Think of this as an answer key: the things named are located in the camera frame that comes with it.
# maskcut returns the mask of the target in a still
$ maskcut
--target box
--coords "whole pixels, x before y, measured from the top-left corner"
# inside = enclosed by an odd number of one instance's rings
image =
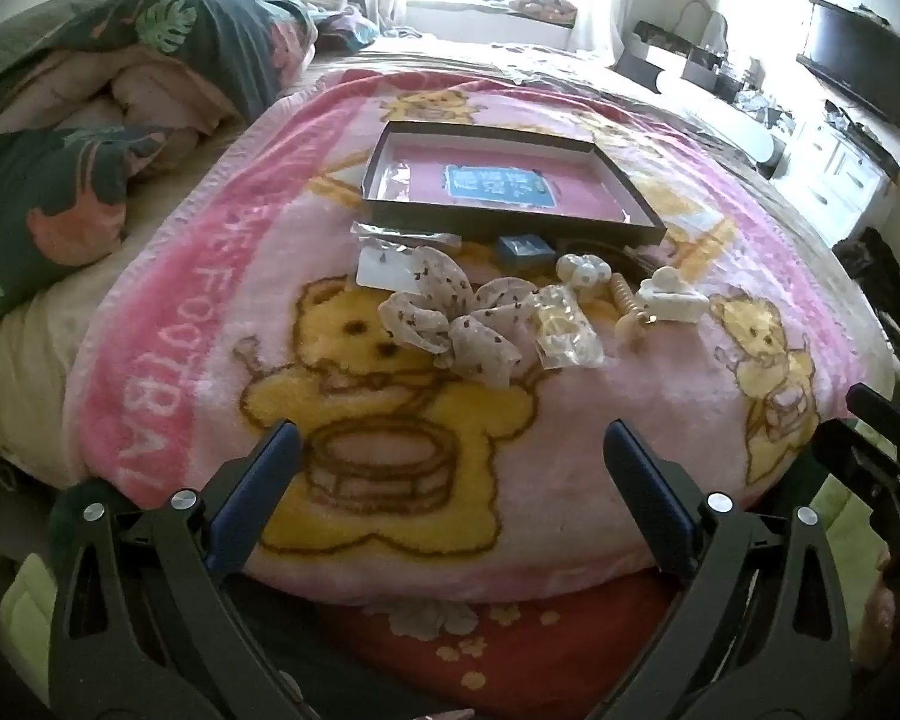
[[[370,222],[468,241],[536,234],[624,247],[666,228],[594,143],[445,122],[390,122],[364,178]]]

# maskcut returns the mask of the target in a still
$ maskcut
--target television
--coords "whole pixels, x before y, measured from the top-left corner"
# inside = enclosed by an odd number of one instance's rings
[[[797,62],[900,127],[900,36],[867,16],[823,0],[810,1],[810,29]]]

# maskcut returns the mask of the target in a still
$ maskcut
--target beige bed sheet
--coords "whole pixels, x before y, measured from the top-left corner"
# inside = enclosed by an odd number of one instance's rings
[[[657,95],[592,63],[564,56],[557,57],[554,64],[576,70],[572,75],[564,73],[562,77],[566,79],[578,83],[585,80],[612,94],[679,113]],[[522,71],[541,70],[540,56],[521,57],[503,49],[437,40],[381,39],[358,55],[314,60],[288,94],[313,84],[324,73],[350,67],[466,71],[509,80],[519,77]],[[53,285],[0,320],[0,454],[27,473],[58,488],[74,482],[68,477],[63,460],[63,396],[67,374],[93,312],[164,218],[197,186],[241,131],[240,127],[223,127],[173,173],[136,186],[127,202],[128,237],[120,251]],[[766,181],[735,162],[725,161],[725,165],[751,186],[768,212],[789,232],[800,256],[817,276],[831,308],[861,350],[864,380],[874,389],[890,394],[890,352],[859,288],[847,278],[816,232]]]

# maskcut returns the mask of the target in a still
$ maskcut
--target white cabinet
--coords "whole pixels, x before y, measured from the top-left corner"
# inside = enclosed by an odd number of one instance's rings
[[[816,228],[828,247],[879,229],[893,205],[890,177],[842,132],[807,122],[796,133],[773,186]]]

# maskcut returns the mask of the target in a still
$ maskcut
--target small blue box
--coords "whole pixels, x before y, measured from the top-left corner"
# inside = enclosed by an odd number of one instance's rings
[[[498,238],[494,253],[505,274],[552,271],[557,264],[557,252],[537,235]]]

